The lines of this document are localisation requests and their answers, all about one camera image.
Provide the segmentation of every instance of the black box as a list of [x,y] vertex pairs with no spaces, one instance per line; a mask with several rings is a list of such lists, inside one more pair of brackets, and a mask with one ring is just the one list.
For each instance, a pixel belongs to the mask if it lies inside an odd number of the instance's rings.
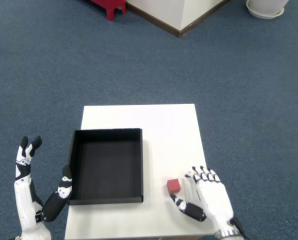
[[76,130],[70,169],[70,205],[143,202],[142,129]]

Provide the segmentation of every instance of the white table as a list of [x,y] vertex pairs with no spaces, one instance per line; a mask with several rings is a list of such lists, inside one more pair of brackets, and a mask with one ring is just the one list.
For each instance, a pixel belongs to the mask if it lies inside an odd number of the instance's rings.
[[211,223],[183,213],[168,195],[169,179],[180,180],[179,197],[195,190],[183,177],[206,165],[194,104],[85,106],[81,129],[142,128],[142,203],[71,205],[66,240],[206,235]]

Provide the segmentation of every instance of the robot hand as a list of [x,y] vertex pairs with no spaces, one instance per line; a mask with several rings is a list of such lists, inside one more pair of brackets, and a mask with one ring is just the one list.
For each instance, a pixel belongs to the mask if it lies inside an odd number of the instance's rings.
[[36,149],[42,144],[40,136],[27,147],[28,138],[23,137],[15,161],[14,192],[21,236],[15,240],[51,240],[51,234],[43,221],[53,221],[61,212],[72,192],[72,177],[69,166],[65,166],[58,189],[51,194],[45,205],[36,194],[31,177],[31,163]]
[[229,200],[225,185],[220,181],[219,176],[212,169],[206,169],[203,166],[192,167],[193,171],[189,171],[185,177],[189,178],[195,186],[202,208],[192,203],[185,202],[175,196],[171,198],[177,204],[178,208],[186,214],[187,207],[194,210],[195,214],[187,214],[190,217],[197,219],[194,216],[206,216],[211,220],[215,229],[215,237],[223,239],[227,237],[236,237],[236,239],[247,239],[238,218],[234,217],[234,211]]

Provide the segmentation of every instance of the red cube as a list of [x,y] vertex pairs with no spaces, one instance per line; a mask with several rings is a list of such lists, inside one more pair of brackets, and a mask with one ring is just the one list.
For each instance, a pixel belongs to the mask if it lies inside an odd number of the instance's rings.
[[170,195],[179,193],[180,192],[180,184],[179,184],[178,178],[168,180],[167,188],[168,188],[168,192]]

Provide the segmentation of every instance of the white flower pot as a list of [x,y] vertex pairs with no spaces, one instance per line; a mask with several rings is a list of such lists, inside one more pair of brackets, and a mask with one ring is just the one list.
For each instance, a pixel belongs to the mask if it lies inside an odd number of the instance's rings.
[[289,0],[247,0],[249,12],[257,18],[274,19],[282,15]]

